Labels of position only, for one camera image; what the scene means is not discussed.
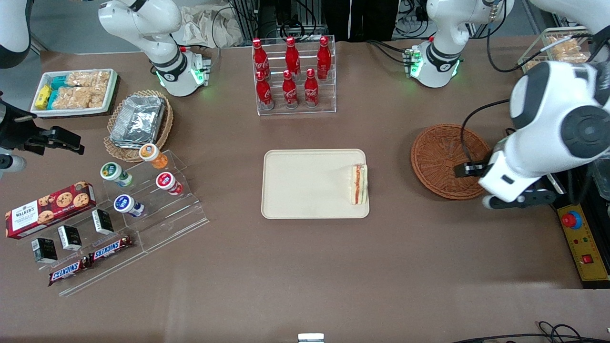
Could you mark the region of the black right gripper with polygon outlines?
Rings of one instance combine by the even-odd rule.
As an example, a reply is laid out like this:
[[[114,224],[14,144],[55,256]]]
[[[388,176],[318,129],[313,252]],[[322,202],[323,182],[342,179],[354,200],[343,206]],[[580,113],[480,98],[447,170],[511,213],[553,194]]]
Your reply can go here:
[[[42,155],[46,148],[63,149],[83,155],[85,147],[81,136],[74,132],[52,126],[49,132],[40,133],[33,122],[37,115],[0,100],[0,147],[5,150],[20,150]]]

